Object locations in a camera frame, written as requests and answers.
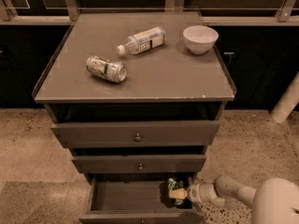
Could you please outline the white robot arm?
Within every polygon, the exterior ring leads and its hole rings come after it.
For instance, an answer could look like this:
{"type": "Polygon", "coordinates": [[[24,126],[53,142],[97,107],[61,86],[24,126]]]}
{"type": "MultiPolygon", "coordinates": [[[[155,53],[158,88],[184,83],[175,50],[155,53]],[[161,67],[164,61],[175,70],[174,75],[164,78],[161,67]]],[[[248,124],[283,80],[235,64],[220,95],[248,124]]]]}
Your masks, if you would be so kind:
{"type": "Polygon", "coordinates": [[[244,204],[251,224],[299,224],[298,79],[271,111],[226,110],[202,172],[179,193],[219,209],[244,204]]]}

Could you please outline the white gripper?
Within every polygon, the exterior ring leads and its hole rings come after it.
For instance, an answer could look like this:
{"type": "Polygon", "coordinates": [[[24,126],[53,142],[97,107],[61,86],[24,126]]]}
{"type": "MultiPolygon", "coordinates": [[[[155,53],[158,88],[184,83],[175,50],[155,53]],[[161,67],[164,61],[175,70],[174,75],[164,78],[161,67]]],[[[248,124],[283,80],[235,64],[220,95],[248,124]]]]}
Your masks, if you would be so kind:
{"type": "Polygon", "coordinates": [[[188,198],[192,203],[200,203],[202,201],[200,196],[200,185],[192,184],[185,189],[173,189],[170,190],[168,196],[171,199],[186,199],[188,198]]]}

